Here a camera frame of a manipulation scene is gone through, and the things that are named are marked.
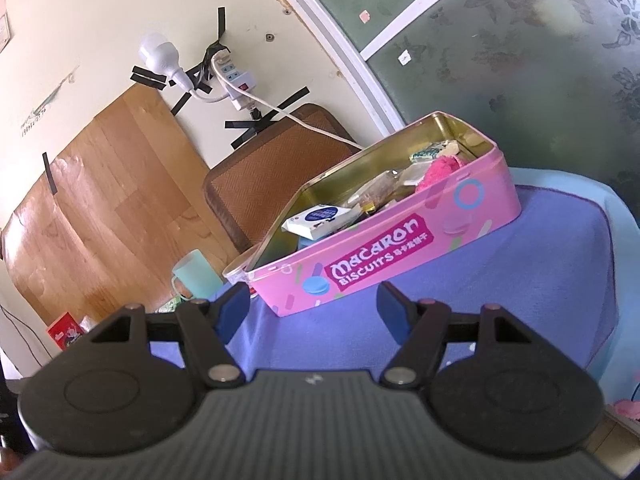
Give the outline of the clear bag of snack bars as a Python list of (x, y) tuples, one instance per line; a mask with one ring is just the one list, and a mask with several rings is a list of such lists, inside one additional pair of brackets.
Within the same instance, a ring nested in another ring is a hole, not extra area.
[(350, 209), (358, 207), (362, 214), (370, 216), (392, 200), (396, 192), (402, 188), (415, 188), (419, 182), (420, 178), (405, 171), (385, 170), (357, 188), (342, 206)]

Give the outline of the white blue wet wipes pack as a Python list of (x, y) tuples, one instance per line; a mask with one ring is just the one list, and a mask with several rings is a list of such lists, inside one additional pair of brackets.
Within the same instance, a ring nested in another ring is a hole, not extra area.
[(286, 219), (281, 230), (315, 242), (350, 226), (360, 214), (359, 205), (352, 208), (317, 205)]

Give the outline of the green floral tissue pack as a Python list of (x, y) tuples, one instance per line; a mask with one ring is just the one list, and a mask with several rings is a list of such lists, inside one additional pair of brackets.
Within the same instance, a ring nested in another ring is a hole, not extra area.
[(428, 144), (425, 148), (410, 155), (413, 164), (417, 162), (431, 162), (439, 157), (456, 156), (460, 152), (459, 144), (455, 140), (443, 140)]

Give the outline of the pink fluffy soft object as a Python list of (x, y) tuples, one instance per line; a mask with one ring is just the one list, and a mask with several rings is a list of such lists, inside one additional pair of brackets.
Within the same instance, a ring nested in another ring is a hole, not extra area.
[(466, 165), (466, 160), (460, 156), (442, 156), (435, 158), (425, 171), (424, 177), (416, 186), (416, 192), (421, 192), (430, 185), (445, 180), (458, 169)]

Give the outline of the toothpaste box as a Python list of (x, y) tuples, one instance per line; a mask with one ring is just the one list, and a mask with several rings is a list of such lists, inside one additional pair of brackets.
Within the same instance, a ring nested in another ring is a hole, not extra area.
[(173, 296), (171, 299), (166, 301), (160, 307), (157, 308), (157, 313), (171, 313), (174, 312), (178, 305), (183, 302), (183, 298), (180, 295)]

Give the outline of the mint green plastic mug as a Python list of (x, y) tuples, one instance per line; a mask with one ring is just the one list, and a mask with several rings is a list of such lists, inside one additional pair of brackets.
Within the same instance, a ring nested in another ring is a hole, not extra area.
[(171, 288), (184, 301), (213, 297), (224, 282), (198, 250), (191, 250), (171, 270)]

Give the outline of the pink macaron biscuits tin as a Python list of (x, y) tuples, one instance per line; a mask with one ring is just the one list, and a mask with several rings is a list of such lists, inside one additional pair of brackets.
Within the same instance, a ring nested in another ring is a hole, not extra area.
[[(399, 183), (381, 203), (361, 207), (354, 222), (307, 247), (285, 229), (289, 218), (340, 206), (374, 178), (398, 176), (416, 152), (445, 145), (458, 148), (463, 165), (423, 190)], [(411, 271), (506, 226), (521, 210), (498, 145), (434, 112), (303, 184), (227, 278), (287, 316)]]

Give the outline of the red snack box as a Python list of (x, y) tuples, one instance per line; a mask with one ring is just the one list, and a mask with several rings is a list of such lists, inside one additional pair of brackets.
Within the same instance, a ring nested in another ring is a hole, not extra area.
[(47, 333), (58, 348), (65, 350), (86, 332), (70, 312), (65, 312), (47, 327)]

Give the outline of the wood grain panel board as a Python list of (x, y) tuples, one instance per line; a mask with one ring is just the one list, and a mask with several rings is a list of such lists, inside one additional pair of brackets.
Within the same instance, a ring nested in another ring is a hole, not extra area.
[(152, 89), (135, 84), (50, 163), (2, 231), (11, 282), (44, 324), (101, 321), (174, 294), (193, 249), (217, 271), (238, 253), (204, 200), (208, 167)]

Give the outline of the brown mesh chair back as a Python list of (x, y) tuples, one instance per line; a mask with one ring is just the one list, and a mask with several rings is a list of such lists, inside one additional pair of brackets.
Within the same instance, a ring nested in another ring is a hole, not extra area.
[(307, 103), (293, 114), (329, 135), (282, 118), (209, 170), (203, 182), (206, 204), (238, 252), (262, 241), (303, 184), (357, 151), (323, 107)]

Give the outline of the blue tablecloth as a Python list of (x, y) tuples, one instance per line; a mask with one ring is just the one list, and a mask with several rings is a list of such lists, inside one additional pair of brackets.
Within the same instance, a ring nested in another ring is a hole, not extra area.
[[(500, 304), (585, 366), (617, 321), (608, 224), (583, 198), (524, 186), (518, 197), (515, 221), (392, 282), (411, 299), (438, 299), (456, 312)], [(263, 368), (378, 375), (397, 349), (374, 288), (286, 318), (254, 298), (228, 347), (247, 375)]]

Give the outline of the white power strip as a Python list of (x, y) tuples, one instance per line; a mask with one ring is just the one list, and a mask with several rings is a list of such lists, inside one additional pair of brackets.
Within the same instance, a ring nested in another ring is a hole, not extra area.
[(252, 92), (256, 80), (249, 72), (242, 72), (234, 64), (229, 50), (219, 50), (210, 62), (216, 78), (227, 91), (228, 97), (236, 110), (251, 110), (255, 101), (245, 92)]

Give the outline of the white light bulb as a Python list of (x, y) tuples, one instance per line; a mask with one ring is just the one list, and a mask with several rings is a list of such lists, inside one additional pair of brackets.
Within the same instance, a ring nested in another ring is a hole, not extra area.
[(154, 74), (164, 75), (185, 92), (194, 90), (194, 84), (180, 66), (179, 52), (172, 42), (161, 34), (145, 36), (139, 47), (145, 66)]

